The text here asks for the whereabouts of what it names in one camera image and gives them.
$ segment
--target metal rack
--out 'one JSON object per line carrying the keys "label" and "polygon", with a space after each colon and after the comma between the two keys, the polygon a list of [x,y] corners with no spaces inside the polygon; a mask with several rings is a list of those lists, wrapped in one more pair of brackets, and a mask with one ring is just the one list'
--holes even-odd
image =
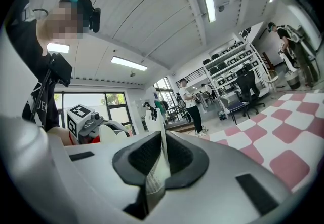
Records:
{"label": "metal rack", "polygon": [[[244,58],[236,61],[235,63],[228,65],[226,68],[214,73],[213,75],[210,75],[209,70],[215,66],[220,65],[221,63],[225,62],[227,64],[228,60],[231,60],[232,58],[245,53],[246,51],[251,51],[251,54],[246,55]],[[209,82],[212,84],[212,87],[216,93],[217,97],[223,97],[223,98],[227,98],[231,101],[231,98],[236,97],[235,91],[239,91],[238,89],[234,89],[233,91],[230,91],[228,93],[219,94],[219,90],[223,89],[225,86],[232,84],[233,82],[236,81],[237,77],[235,76],[233,79],[231,79],[230,81],[226,81],[225,83],[219,85],[217,83],[217,79],[219,77],[223,77],[225,79],[225,76],[229,73],[229,71],[234,71],[234,73],[239,69],[239,66],[242,66],[245,63],[248,62],[254,62],[254,61],[258,61],[258,65],[253,66],[250,70],[254,71],[255,74],[255,80],[256,80],[256,84],[260,85],[260,95],[259,97],[262,97],[263,95],[267,94],[269,92],[267,85],[265,84],[265,82],[262,80],[262,74],[264,72],[267,72],[267,74],[269,74],[268,69],[266,67],[266,65],[264,64],[262,58],[260,57],[259,53],[257,52],[257,50],[254,48],[254,46],[250,43],[250,42],[246,42],[244,41],[243,44],[241,44],[238,47],[233,48],[232,50],[229,50],[227,53],[220,55],[219,57],[217,57],[216,59],[212,60],[211,62],[203,65],[203,69],[204,72],[209,80]],[[226,108],[224,107],[224,105],[220,102],[220,105],[223,109],[223,111],[227,114],[229,113],[228,110],[226,110]]]}

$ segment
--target checkered floor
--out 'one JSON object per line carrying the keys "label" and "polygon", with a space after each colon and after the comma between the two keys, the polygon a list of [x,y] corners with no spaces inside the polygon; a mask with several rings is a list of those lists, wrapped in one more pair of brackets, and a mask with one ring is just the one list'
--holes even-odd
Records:
{"label": "checkered floor", "polygon": [[206,139],[242,151],[295,192],[316,177],[324,161],[324,94],[286,94]]}

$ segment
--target gray bucket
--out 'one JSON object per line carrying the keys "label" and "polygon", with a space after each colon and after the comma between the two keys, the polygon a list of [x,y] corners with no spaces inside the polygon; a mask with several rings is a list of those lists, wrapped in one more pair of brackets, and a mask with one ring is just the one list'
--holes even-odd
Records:
{"label": "gray bucket", "polygon": [[285,80],[287,81],[287,83],[289,84],[289,86],[290,86],[290,88],[292,90],[295,90],[298,87],[300,87],[298,71],[295,71],[295,72],[289,71],[289,72],[287,72],[285,74]]}

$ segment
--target black cap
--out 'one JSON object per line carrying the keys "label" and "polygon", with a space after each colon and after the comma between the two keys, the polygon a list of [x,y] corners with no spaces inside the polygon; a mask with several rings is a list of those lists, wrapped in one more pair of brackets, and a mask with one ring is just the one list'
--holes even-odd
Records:
{"label": "black cap", "polygon": [[268,24],[269,32],[271,32],[271,27],[273,27],[273,26],[275,26],[273,22],[270,22],[270,23]]}

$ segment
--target black shirt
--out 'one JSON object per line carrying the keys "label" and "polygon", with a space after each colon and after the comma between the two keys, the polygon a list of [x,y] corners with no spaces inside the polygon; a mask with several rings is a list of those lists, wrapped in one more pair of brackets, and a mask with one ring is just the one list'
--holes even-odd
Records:
{"label": "black shirt", "polygon": [[[280,39],[282,39],[284,36],[287,37],[287,38],[290,38],[287,30],[285,30],[284,28],[279,28],[277,30],[277,33],[278,33]],[[292,40],[288,40],[288,42],[289,42],[289,48],[294,49],[295,48],[295,42],[292,41]]]}
{"label": "black shirt", "polygon": [[[12,45],[21,59],[38,78],[38,83],[34,87],[22,113],[22,117],[26,120],[30,119],[34,102],[38,97],[51,58],[49,53],[42,56],[43,49],[36,37],[36,23],[37,21],[33,20],[7,27],[7,33]],[[34,122],[43,127],[45,131],[53,127],[59,127],[59,115],[54,102],[54,87],[55,83],[49,83],[48,81],[34,117]]]}

